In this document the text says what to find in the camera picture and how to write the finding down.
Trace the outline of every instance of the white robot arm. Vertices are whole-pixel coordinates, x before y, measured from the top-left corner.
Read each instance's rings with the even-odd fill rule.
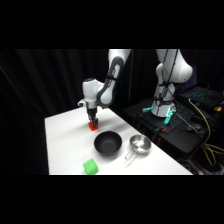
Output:
[[[156,52],[161,64],[156,69],[159,82],[152,113],[158,117],[170,118],[176,111],[172,102],[175,93],[173,83],[187,82],[193,69],[186,63],[179,49],[156,49]]]
[[[110,49],[110,69],[106,82],[101,83],[96,79],[87,79],[83,82],[83,94],[85,98],[78,105],[81,107],[86,106],[93,128],[98,125],[98,119],[96,118],[97,106],[108,108],[114,101],[117,82],[121,77],[130,53],[131,49]]]
[[[175,93],[173,83],[188,81],[193,69],[185,62],[179,49],[156,49],[156,52],[161,62],[156,69],[159,81],[155,93],[156,100],[151,108],[143,109],[143,112],[151,110],[155,116],[170,118],[176,110],[172,102]],[[93,128],[98,125],[98,119],[96,118],[97,106],[107,108],[114,101],[117,81],[120,79],[121,72],[130,53],[131,49],[110,49],[110,69],[106,82],[101,83],[96,79],[87,79],[83,82],[85,98],[78,105],[87,108]]]

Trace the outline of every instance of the white table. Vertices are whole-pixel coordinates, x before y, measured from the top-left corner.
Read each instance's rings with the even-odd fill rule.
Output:
[[[97,175],[191,175],[156,145],[148,155],[138,155],[131,161],[125,156],[131,150],[129,139],[139,134],[110,109],[98,108],[99,129],[88,126],[86,108],[69,111],[45,119],[50,175],[85,175],[83,164],[94,159]],[[116,156],[102,157],[94,147],[95,138],[105,131],[117,132],[123,140]]]

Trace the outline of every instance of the green cube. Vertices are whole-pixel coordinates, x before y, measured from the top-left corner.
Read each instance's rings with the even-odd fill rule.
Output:
[[[83,167],[87,173],[87,175],[95,175],[98,173],[98,166],[96,165],[93,159],[83,164]]]

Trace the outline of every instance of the yellow cable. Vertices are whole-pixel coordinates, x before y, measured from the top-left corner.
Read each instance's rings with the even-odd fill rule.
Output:
[[[190,99],[189,99],[189,103],[190,103],[190,104],[191,104],[191,105],[198,111],[198,113],[201,114],[201,116],[202,116],[203,119],[205,120],[205,123],[206,123],[206,125],[207,125],[207,127],[208,127],[208,136],[207,136],[206,140],[204,141],[204,143],[202,143],[202,145],[199,146],[199,147],[197,148],[197,150],[195,151],[195,153],[196,153],[196,152],[198,151],[198,149],[201,147],[201,148],[203,149],[203,151],[205,152],[205,155],[206,155],[206,157],[207,157],[207,159],[208,159],[210,165],[211,165],[211,166],[214,166],[214,165],[216,164],[215,155],[214,155],[214,153],[213,153],[213,150],[209,147],[210,145],[206,144],[206,142],[209,140],[209,138],[210,138],[210,136],[211,136],[211,129],[210,129],[210,126],[209,126],[208,121],[206,120],[205,116],[204,116],[204,115],[202,114],[202,112],[201,112],[201,111],[200,111],[200,110],[199,110],[199,109],[198,109],[198,108],[191,102]],[[213,159],[214,159],[214,165],[212,164],[211,160],[209,159],[209,156],[208,156],[206,150],[208,150],[208,151],[211,152],[212,157],[213,157]]]
[[[191,155],[191,157],[188,160],[191,160],[200,148],[201,148],[201,145],[195,150],[195,152]]]
[[[224,153],[223,153],[223,152],[216,152],[216,151],[214,151],[214,150],[212,150],[212,152],[214,152],[214,153],[216,153],[216,154],[221,154],[221,155],[224,155]]]
[[[221,151],[223,151],[223,152],[224,152],[224,149],[221,149],[221,148],[219,148],[219,147],[217,147],[217,146],[210,145],[210,144],[207,144],[207,145],[208,145],[208,146],[210,146],[210,147],[212,147],[212,148],[219,149],[219,150],[221,150]]]
[[[198,111],[198,113],[200,113],[201,114],[201,116],[204,118],[204,120],[205,120],[205,122],[206,122],[206,124],[207,124],[207,126],[208,126],[208,137],[207,137],[207,139],[205,140],[205,142],[204,143],[206,143],[208,140],[209,140],[209,138],[210,138],[210,136],[211,136],[211,129],[210,129],[210,126],[209,126],[209,124],[208,124],[208,121],[206,120],[206,118],[205,118],[205,116],[202,114],[202,112],[191,102],[191,100],[189,99],[189,102],[190,102],[190,104]]]
[[[211,160],[210,160],[209,157],[208,157],[208,154],[207,154],[206,150],[205,150],[204,148],[203,148],[203,150],[204,150],[204,152],[205,152],[205,155],[207,156],[208,162],[210,163],[211,166],[213,166]]]
[[[209,146],[207,146],[207,144],[203,144],[202,147],[203,147],[204,149],[207,149],[208,151],[211,152],[212,157],[213,157],[213,160],[214,160],[214,165],[215,165],[215,164],[216,164],[216,159],[215,159],[215,155],[214,155],[213,151],[211,150],[211,148],[210,148]]]

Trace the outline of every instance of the black background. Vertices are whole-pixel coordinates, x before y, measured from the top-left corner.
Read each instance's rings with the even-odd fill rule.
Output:
[[[104,82],[109,49],[1,49],[0,130],[1,173],[48,174],[44,119],[77,108],[82,82]],[[196,64],[199,79],[224,91],[224,49],[181,49],[188,64]],[[131,105],[154,95],[159,64],[155,49],[134,50]],[[131,57],[122,88],[111,109],[123,117],[128,106]],[[220,128],[215,141],[223,146]]]

